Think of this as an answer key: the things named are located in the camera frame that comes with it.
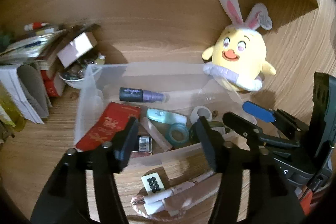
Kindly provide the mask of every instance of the orange beak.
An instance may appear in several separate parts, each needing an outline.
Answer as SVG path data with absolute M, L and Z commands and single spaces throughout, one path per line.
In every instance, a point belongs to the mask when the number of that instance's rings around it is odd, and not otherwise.
M 234 50 L 228 50 L 222 52 L 222 57 L 228 61 L 237 61 L 239 59 L 239 55 L 235 54 Z

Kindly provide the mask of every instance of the white box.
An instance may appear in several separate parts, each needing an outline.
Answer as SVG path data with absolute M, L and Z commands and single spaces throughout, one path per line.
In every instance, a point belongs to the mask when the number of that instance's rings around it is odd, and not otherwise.
M 91 32 L 83 32 L 61 49 L 57 56 L 61 60 L 63 67 L 67 68 L 96 45 L 97 40 L 93 34 Z

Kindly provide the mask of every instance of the yellow chick plush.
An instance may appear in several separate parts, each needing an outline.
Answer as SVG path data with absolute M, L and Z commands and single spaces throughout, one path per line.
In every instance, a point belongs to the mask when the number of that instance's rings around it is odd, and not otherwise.
M 262 87 L 260 72 L 275 75 L 275 68 L 268 63 L 266 46 L 260 33 L 262 27 L 272 27 L 265 5 L 258 3 L 243 23 L 237 0 L 220 0 L 233 25 L 227 26 L 221 33 L 216 45 L 207 48 L 202 58 L 212 62 L 204 65 L 204 72 L 213 75 L 223 86 L 225 78 L 236 91 L 257 91 Z

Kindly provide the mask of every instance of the bunny ears headband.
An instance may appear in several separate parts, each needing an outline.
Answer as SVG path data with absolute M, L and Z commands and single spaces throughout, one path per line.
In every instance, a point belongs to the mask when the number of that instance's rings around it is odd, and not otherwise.
M 272 21 L 269 18 L 267 8 L 263 3 L 257 3 L 254 5 L 246 21 L 244 22 L 240 12 L 238 0 L 219 1 L 235 27 L 247 28 L 251 30 L 256 30 L 260 26 L 265 30 L 270 30 L 272 28 Z

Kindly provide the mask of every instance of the barcode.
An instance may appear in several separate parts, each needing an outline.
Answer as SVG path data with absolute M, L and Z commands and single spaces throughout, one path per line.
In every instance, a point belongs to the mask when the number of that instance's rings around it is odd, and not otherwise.
M 139 137 L 139 152 L 149 152 L 149 137 Z

